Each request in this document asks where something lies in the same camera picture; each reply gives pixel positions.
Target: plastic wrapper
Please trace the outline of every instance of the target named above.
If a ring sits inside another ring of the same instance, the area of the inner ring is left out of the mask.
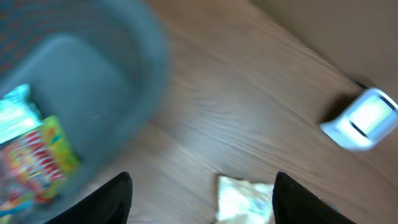
[[[34,193],[35,202],[54,198],[78,168],[78,160],[55,116],[26,132],[2,151],[5,166],[18,183]]]
[[[0,100],[0,144],[42,124],[29,94],[29,85],[20,85]]]
[[[217,224],[265,224],[272,218],[273,184],[218,179]]]

